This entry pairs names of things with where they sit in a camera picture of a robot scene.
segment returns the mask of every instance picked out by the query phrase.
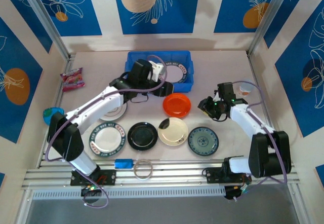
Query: pink snack bag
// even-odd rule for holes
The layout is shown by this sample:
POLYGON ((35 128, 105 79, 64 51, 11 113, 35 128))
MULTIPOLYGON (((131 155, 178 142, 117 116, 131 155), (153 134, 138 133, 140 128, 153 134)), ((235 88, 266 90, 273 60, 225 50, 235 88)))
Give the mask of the pink snack bag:
POLYGON ((61 74, 63 80, 63 92, 85 86, 82 78, 82 68, 75 68, 68 73, 61 74))

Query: wall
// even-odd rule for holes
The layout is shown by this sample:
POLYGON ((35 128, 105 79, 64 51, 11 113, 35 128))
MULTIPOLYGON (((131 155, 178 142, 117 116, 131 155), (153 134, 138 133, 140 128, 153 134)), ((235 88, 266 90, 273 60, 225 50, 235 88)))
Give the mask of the wall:
POLYGON ((11 0, 0 3, 0 222, 11 223, 25 172, 35 168, 43 143, 43 110, 53 105, 65 61, 28 23, 34 13, 20 15, 11 0))
POLYGON ((313 223, 324 223, 324 188, 315 170, 324 164, 323 77, 317 76, 323 71, 323 8, 324 0, 299 0, 271 46, 262 41, 252 56, 272 120, 290 137, 313 223))
POLYGON ((246 50, 271 0, 42 0, 69 51, 246 50))

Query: purple cable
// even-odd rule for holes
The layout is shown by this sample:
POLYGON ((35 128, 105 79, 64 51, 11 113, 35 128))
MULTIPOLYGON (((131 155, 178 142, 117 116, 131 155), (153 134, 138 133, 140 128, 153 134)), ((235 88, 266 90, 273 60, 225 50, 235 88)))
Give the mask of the purple cable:
POLYGON ((279 160, 279 163, 280 163, 280 167, 281 167, 281 170, 282 170, 282 174, 283 174, 283 182, 282 181, 280 181, 280 180, 278 180, 278 179, 276 179, 276 178, 274 178, 274 177, 269 177, 269 178, 271 178, 272 180, 274 180, 274 181, 276 181, 276 182, 280 182, 280 183, 284 183, 284 184, 287 184, 287 182, 288 182, 288 180, 287 180, 287 172, 286 172, 286 169, 285 169, 285 165, 284 165, 284 162, 283 162, 283 160, 282 160, 282 158, 281 158, 281 155, 280 155, 280 153, 279 153, 279 149, 278 149, 278 147, 277 147, 277 145, 276 145, 276 143, 275 143, 275 141, 274 141, 274 139, 273 139, 273 137, 272 137, 272 135, 271 135, 271 133, 269 132, 269 130, 262 124, 262 122, 257 118, 257 117, 255 117, 254 115, 253 115, 253 113, 251 113, 250 112, 250 108, 252 107, 252 106, 256 106, 256 105, 260 105, 260 104, 262 104, 263 102, 264 102, 264 94, 263 94, 263 91, 261 90, 261 88, 259 87, 259 86, 257 86, 257 85, 255 85, 254 83, 252 83, 252 82, 249 82, 249 81, 236 81, 236 82, 233 82, 232 84, 236 84, 236 83, 247 83, 247 84, 251 84, 251 85, 253 85, 253 86, 255 86, 256 88, 258 88, 258 90, 259 90, 259 92, 260 92, 260 95, 261 95, 261 101, 260 102, 258 102, 258 103, 254 103, 254 104, 251 104, 251 105, 249 105, 248 107, 247 107, 247 113, 251 116, 251 118, 253 118, 253 120, 255 121, 255 122, 257 122, 259 125, 260 125, 260 127, 267 133, 267 135, 269 136, 269 138, 270 138, 270 140, 271 140, 271 143, 272 143, 272 145, 273 145, 273 148, 274 148, 274 150, 275 150, 275 153, 276 153, 276 155, 277 155, 277 157, 278 157, 278 160, 279 160))
MULTIPOLYGON (((149 55, 147 56, 147 59, 150 58, 150 57, 153 57, 153 58, 156 58, 157 60, 159 60, 159 62, 161 62, 161 64, 163 65, 164 68, 167 68, 166 64, 163 62, 163 60, 156 56, 156 55, 149 55)), ((168 76, 168 72, 167 72, 167 69, 165 69, 165 76, 161 79, 161 83, 158 84, 157 86, 151 88, 151 89, 144 89, 144 90, 140 90, 140 89, 122 89, 122 90, 117 90, 117 91, 112 91, 112 92, 109 92, 107 94, 104 95, 104 98, 108 97, 108 96, 111 96, 111 95, 114 95, 114 94, 117 94, 117 93, 124 93, 124 92, 138 92, 138 93, 147 93, 147 92, 151 92, 151 91, 155 91, 157 89, 159 89, 160 87, 163 86, 164 82, 166 81, 166 78, 168 76)), ((63 157, 59 157, 59 158, 55 158, 55 159, 49 159, 49 152, 50 152, 50 149, 55 141, 55 139, 57 138, 57 136, 59 135, 59 133, 61 133, 61 131, 68 125, 68 123, 70 123, 73 119, 75 119, 78 115, 80 115, 81 113, 83 113, 85 110, 87 110, 89 107, 93 106, 94 104, 96 104, 97 102, 103 100, 102 97, 100 98, 97 98, 96 100, 94 100, 93 102, 89 103, 88 105, 86 105, 85 107, 81 108, 78 112, 77 112, 77 115, 73 115, 71 118, 69 118, 56 132, 55 134, 53 135, 52 139, 50 140, 49 142, 49 145, 47 146, 47 149, 46 149, 46 152, 45 152, 45 160, 48 161, 48 162, 53 162, 53 161, 58 161, 58 160, 64 160, 63 157)), ((84 173, 82 173, 81 171, 79 171, 72 163, 68 162, 73 168, 76 169, 76 171, 82 176, 84 177, 86 180, 88 180, 89 182, 91 182, 93 185, 95 185, 96 187, 98 187, 101 192, 103 192, 106 197, 107 197, 107 201, 106 201, 106 204, 102 205, 102 206, 94 206, 94 205, 89 205, 88 203, 86 203, 85 201, 85 196, 83 198, 83 202, 85 205, 89 206, 89 207, 92 207, 92 208, 95 208, 95 209, 101 209, 101 208, 104 208, 108 205, 109 203, 109 196, 107 194, 107 192, 99 185, 97 184, 95 181, 91 180, 88 176, 86 176, 84 173)))

